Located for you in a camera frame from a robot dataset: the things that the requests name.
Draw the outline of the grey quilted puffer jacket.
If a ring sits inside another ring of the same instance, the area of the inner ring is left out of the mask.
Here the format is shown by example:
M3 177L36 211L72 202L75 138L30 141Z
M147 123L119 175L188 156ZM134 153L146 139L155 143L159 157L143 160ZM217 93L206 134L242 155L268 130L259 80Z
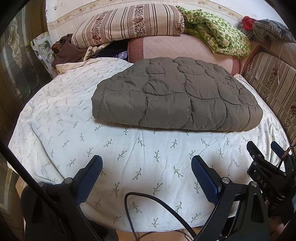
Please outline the grey quilted puffer jacket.
M145 128L240 132L263 117L226 69L189 57L138 61L102 80L91 100L96 119Z

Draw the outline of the black office chair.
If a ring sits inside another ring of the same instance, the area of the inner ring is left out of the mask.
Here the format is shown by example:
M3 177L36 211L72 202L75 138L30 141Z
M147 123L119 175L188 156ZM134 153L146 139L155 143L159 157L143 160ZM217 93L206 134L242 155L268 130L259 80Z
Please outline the black office chair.
M21 210L25 240L118 240L115 230L94 221L88 220L89 226L85 226L59 216L29 186L22 191Z

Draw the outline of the white leaf print duvet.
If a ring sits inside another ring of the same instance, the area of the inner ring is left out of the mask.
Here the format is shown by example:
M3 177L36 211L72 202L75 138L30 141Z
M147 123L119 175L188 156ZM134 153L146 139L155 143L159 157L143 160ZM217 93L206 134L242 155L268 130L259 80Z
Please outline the white leaf print duvet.
M100 58L69 63L25 105L9 148L37 182L58 184L73 177L94 155L103 170L87 201L81 205L91 220L128 232L164 232L181 224L156 202L128 192L158 197L192 227L203 225L214 206L207 201L192 169L199 155L220 176L247 184L252 158L246 144L253 141L267 161L278 164L270 148L276 141L289 146L276 116L262 100L263 117L247 132L210 133L141 129L96 121L91 97L97 84L130 64Z

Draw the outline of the grey checkered cloth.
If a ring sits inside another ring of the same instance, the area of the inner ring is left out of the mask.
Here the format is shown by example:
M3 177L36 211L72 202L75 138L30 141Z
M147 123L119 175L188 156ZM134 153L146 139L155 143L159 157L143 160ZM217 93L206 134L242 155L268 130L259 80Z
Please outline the grey checkered cloth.
M283 40L295 43L295 38L289 28L277 21L269 19L255 21L253 32L259 41L264 41L268 37L272 41Z

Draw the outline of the green patterned blanket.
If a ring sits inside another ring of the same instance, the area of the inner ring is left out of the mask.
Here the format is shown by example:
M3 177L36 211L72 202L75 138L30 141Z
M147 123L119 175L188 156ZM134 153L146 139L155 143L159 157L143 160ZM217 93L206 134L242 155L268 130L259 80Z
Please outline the green patterned blanket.
M181 6L176 8L184 17L184 32L202 40L212 53L238 58L251 53L248 37L222 17L201 9L187 10Z

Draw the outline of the dark wooden cabinet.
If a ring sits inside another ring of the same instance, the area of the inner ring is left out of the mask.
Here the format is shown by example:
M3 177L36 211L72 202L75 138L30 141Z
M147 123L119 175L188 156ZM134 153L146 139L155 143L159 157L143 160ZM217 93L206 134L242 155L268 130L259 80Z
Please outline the dark wooden cabinet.
M31 47L47 31L45 1L28 1L1 35L1 128L12 129L21 109L52 80Z

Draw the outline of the red cloth item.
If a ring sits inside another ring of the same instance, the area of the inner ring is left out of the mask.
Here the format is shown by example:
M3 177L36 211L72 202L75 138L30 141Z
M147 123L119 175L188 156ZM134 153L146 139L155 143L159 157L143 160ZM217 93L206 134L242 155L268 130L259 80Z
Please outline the red cloth item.
M243 24L243 28L247 31L253 30L253 24L257 21L256 19L250 18L249 16L244 16L241 20Z

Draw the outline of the brown cloth pile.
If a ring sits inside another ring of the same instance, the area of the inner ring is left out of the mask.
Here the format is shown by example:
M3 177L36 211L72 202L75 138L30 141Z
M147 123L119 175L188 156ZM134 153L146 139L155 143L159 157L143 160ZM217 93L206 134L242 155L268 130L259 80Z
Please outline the brown cloth pile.
M51 50L55 54L55 57L51 66L54 69L56 69L56 66L59 64L75 63L83 60L86 49L79 49L72 44L72 35L73 34L67 34L52 45Z

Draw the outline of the floral plastic bag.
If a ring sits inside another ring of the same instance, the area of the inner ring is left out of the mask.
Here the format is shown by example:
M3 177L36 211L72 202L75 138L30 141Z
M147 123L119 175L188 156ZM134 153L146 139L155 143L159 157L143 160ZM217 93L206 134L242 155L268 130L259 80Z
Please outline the floral plastic bag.
M53 43L49 32L44 32L30 41L30 46L37 58L44 65L49 75L55 78L58 72L52 67L52 62L55 59L55 54L51 49L52 45Z

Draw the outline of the pink quilted mattress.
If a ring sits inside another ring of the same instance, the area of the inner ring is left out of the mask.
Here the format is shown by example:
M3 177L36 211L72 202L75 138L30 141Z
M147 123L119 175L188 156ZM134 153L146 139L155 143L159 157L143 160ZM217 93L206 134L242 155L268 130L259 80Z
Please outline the pink quilted mattress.
M190 57L222 66L232 75L239 73L240 63L235 56L212 53L202 40L181 34L179 36L146 36L133 38L128 43L128 61L136 63L145 58Z

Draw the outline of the striped floral pillow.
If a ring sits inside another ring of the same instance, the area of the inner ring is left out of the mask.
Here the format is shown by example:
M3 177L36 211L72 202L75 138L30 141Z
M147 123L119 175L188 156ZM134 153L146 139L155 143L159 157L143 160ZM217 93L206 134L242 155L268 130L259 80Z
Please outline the striped floral pillow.
M79 49L145 36L177 36L184 32L182 13L169 4L137 4L104 11L82 22L71 43Z

